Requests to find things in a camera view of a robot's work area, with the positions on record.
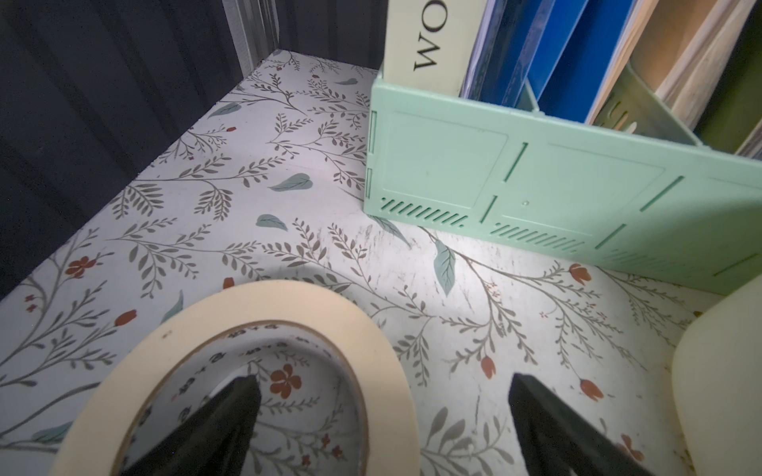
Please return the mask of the masking tape roll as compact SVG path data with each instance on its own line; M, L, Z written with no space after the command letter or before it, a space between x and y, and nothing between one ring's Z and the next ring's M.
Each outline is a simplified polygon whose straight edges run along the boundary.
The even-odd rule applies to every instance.
M300 343L343 371L360 424L362 475L415 475L420 468L416 407L384 333L345 297L294 281L240 285L164 321L97 386L58 451L54 475L115 475L144 412L194 357L271 343Z

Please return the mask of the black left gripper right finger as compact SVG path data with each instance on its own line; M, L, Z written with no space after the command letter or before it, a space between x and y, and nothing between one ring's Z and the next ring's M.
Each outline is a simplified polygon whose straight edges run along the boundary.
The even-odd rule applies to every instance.
M530 475L649 473L531 375L513 375L508 403Z

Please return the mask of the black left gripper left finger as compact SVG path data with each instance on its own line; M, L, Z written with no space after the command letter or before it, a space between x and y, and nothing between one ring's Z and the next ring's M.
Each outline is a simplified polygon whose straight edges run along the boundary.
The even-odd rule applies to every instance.
M254 376L238 377L124 475L239 475L261 405Z

